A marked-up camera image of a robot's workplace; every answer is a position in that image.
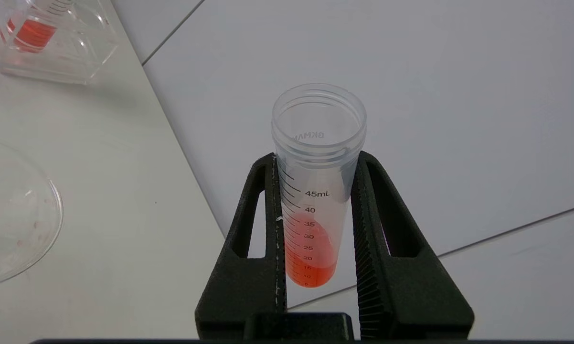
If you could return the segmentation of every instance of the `black clamp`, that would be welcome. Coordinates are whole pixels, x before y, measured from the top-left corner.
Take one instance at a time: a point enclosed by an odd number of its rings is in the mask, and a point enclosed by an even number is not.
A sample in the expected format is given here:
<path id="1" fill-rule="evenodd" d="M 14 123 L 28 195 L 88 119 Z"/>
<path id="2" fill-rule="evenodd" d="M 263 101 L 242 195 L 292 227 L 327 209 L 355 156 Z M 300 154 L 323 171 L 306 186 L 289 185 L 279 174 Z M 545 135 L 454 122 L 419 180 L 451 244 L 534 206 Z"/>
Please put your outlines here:
<path id="1" fill-rule="evenodd" d="M 266 192 L 266 256 L 247 258 Z M 383 166 L 361 152 L 351 192 L 361 339 L 466 338 L 473 311 Z M 202 339 L 352 340 L 343 313 L 286 313 L 285 248 L 274 154 L 252 167 L 195 312 Z"/>

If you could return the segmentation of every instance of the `plastic box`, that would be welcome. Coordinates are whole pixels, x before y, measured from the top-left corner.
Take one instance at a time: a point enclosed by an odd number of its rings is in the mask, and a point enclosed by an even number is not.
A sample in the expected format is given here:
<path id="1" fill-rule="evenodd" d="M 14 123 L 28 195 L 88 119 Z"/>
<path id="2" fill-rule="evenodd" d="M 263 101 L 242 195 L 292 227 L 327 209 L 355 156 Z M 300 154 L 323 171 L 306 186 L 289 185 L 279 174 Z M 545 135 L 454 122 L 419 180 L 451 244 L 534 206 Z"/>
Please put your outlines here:
<path id="1" fill-rule="evenodd" d="M 33 0 L 0 0 L 0 71 L 62 83 L 88 83 L 117 48 L 117 35 L 102 4 L 76 0 L 59 17 L 35 4 Z M 17 38 L 23 26 L 30 30 L 30 24 L 55 28 L 41 49 L 26 48 Z"/>

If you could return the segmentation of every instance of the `orange liquid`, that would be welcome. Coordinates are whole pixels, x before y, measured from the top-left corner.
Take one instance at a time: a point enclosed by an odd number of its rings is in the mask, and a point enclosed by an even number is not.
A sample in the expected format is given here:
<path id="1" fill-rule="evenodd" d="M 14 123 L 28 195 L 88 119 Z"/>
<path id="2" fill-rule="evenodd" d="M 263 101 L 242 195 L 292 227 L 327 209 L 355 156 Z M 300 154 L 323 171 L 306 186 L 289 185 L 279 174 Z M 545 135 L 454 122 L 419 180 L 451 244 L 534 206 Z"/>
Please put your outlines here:
<path id="1" fill-rule="evenodd" d="M 7 28 L 10 32 L 16 28 L 11 19 L 7 22 Z M 13 43 L 27 52 L 38 53 L 47 46 L 55 32 L 56 28 L 53 26 L 34 20 L 26 20 Z"/>
<path id="2" fill-rule="evenodd" d="M 296 284 L 324 285 L 336 270 L 337 254 L 327 231 L 308 214 L 285 214 L 285 266 Z"/>

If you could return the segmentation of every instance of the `plastic lid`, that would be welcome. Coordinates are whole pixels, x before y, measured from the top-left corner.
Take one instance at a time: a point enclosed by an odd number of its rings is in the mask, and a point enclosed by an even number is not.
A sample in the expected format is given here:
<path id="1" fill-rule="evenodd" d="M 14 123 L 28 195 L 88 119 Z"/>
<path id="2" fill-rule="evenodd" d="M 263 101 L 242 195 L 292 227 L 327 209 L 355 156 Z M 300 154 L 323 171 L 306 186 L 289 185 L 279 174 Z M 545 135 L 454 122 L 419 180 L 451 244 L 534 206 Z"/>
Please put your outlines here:
<path id="1" fill-rule="evenodd" d="M 61 226 L 62 201 L 52 181 L 0 143 L 0 282 L 39 261 Z"/>

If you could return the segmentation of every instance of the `grout line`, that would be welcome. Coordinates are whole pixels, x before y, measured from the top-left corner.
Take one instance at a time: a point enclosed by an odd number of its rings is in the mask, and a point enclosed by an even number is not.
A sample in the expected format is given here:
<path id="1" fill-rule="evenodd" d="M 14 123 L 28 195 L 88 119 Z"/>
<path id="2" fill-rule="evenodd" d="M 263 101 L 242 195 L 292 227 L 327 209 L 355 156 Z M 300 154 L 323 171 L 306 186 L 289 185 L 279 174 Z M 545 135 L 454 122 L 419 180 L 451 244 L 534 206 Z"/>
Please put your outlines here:
<path id="1" fill-rule="evenodd" d="M 305 305 L 309 305 L 309 304 L 311 304 L 311 303 L 313 303 L 313 302 L 319 301 L 320 299 L 329 298 L 330 296 L 333 296 L 333 295 L 335 295 L 335 294 L 340 294 L 340 292 L 347 291 L 347 290 L 351 290 L 351 289 L 355 289 L 355 288 L 357 288 L 357 285 L 352 285 L 352 286 L 350 286 L 350 287 L 342 288 L 341 290 L 337 290 L 337 291 L 330 292 L 329 294 L 325 294 L 324 296 L 319 296 L 319 298 L 312 299 L 312 300 L 309 300 L 309 301 L 306 301 L 306 302 L 303 302 L 303 303 L 298 303 L 297 305 L 294 305 L 294 306 L 292 306 L 292 307 L 287 307 L 287 311 L 292 310 L 292 309 L 296 309 L 297 307 L 302 307 L 302 306 L 305 306 Z"/>
<path id="2" fill-rule="evenodd" d="M 472 244 L 467 244 L 467 245 L 460 247 L 460 248 L 457 248 L 455 250 L 442 253 L 441 255 L 438 255 L 438 258 L 444 258 L 444 257 L 447 257 L 449 255 L 453 255 L 455 253 L 459 253 L 461 251 L 464 251 L 468 248 L 472 248 L 472 247 L 478 246 L 480 244 L 486 244 L 486 242 L 488 242 L 488 241 L 493 241 L 495 239 L 499 239 L 499 238 L 504 237 L 504 236 L 507 237 L 508 235 L 517 233 L 519 231 L 522 231 L 523 229 L 527 229 L 531 226 L 541 224 L 542 222 L 548 222 L 548 221 L 556 220 L 557 218 L 563 217 L 563 216 L 568 215 L 570 213 L 574 213 L 574 208 L 568 209 L 566 211 L 561 211 L 560 213 L 556 213 L 554 215 L 550 215 L 550 216 L 547 216 L 545 218 L 541 218 L 540 220 L 530 222 L 529 224 L 522 225 L 520 227 L 516 227 L 514 229 L 510 229 L 508 231 L 501 232 L 497 235 L 493 235 L 492 237 L 490 236 L 490 237 L 487 237 L 486 239 L 482 239 L 482 240 L 479 240 L 477 242 L 472 242 Z"/>
<path id="3" fill-rule="evenodd" d="M 158 50 L 160 50 L 160 48 L 162 48 L 162 46 L 166 43 L 166 41 L 172 37 L 172 35 L 174 35 L 174 33 L 183 25 L 183 23 L 189 18 L 191 17 L 191 15 L 198 9 L 198 7 L 200 7 L 200 5 L 202 5 L 202 3 L 204 2 L 204 0 L 200 0 L 200 2 L 198 2 L 198 4 L 196 6 L 193 7 L 193 9 L 191 9 L 191 11 L 189 13 L 187 13 L 187 15 L 185 16 L 185 18 L 183 18 L 183 20 L 181 20 L 181 22 L 179 22 L 179 24 L 177 24 L 177 26 L 173 29 L 173 31 L 171 31 L 169 33 L 169 35 L 162 41 L 162 43 L 160 43 L 160 45 L 158 45 L 157 48 L 155 48 L 153 50 L 153 52 L 151 52 L 151 54 L 149 54 L 149 56 L 147 56 L 147 58 L 143 61 L 143 63 L 141 63 L 141 65 L 145 66 L 145 63 L 147 63 L 147 61 L 149 61 L 149 59 L 151 59 L 153 57 L 153 55 L 156 54 L 156 52 L 158 52 Z"/>
<path id="4" fill-rule="evenodd" d="M 472 244 L 465 245 L 465 246 L 460 247 L 460 248 L 457 248 L 457 249 L 455 249 L 455 250 L 448 251 L 448 252 L 446 252 L 446 253 L 442 253 L 441 255 L 438 255 L 438 258 L 444 258 L 444 257 L 448 257 L 449 255 L 454 255 L 454 254 L 456 254 L 456 253 L 460 253 L 460 252 L 465 251 L 465 250 L 467 250 L 467 249 L 469 249 L 469 248 L 473 248 L 474 246 L 479 246 L 479 245 L 482 245 L 482 244 L 486 244 L 486 243 L 489 242 L 489 241 L 494 241 L 494 240 L 499 239 L 499 238 L 501 238 L 501 237 L 504 237 L 504 236 L 507 237 L 507 236 L 512 235 L 512 234 L 514 234 L 514 233 L 518 233 L 519 231 L 523 231 L 523 230 L 525 230 L 525 229 L 527 229 L 527 228 L 530 228 L 530 227 L 532 227 L 532 226 L 534 226 L 534 225 L 541 224 L 542 222 L 549 222 L 549 221 L 556 220 L 556 219 L 558 219 L 558 218 L 561 218 L 561 217 L 564 217 L 564 216 L 567 216 L 567 215 L 571 215 L 571 213 L 574 213 L 574 208 L 568 209 L 568 210 L 566 210 L 566 211 L 561 211 L 560 213 L 556 213 L 556 214 L 554 214 L 554 215 L 550 215 L 550 216 L 547 216 L 547 217 L 545 217 L 545 218 L 541 218 L 540 220 L 536 220 L 536 221 L 530 222 L 529 224 L 522 225 L 522 226 L 516 227 L 516 228 L 514 228 L 514 229 L 510 229 L 510 230 L 508 230 L 508 231 L 499 233 L 498 235 L 493 235 L 492 237 L 488 237 L 488 238 L 486 238 L 486 239 L 482 239 L 482 240 L 479 240 L 479 241 L 477 241 L 477 242 L 473 242 Z M 297 307 L 300 307 L 300 306 L 310 305 L 311 303 L 316 302 L 316 301 L 319 301 L 320 299 L 328 298 L 328 297 L 333 296 L 333 295 L 335 295 L 335 294 L 339 294 L 340 292 L 347 291 L 347 290 L 351 290 L 351 289 L 355 289 L 355 288 L 357 288 L 357 285 L 353 285 L 353 286 L 350 286 L 350 287 L 342 288 L 341 290 L 338 290 L 338 291 L 335 291 L 335 292 L 331 292 L 331 293 L 326 294 L 326 295 L 324 295 L 324 296 L 320 296 L 319 298 L 315 298 L 315 299 L 312 299 L 312 300 L 310 300 L 310 301 L 306 301 L 306 302 L 300 303 L 300 304 L 298 304 L 298 305 L 295 305 L 295 306 L 293 306 L 293 307 L 290 307 L 290 308 L 288 308 L 288 310 L 290 310 L 290 309 L 296 309 Z"/>

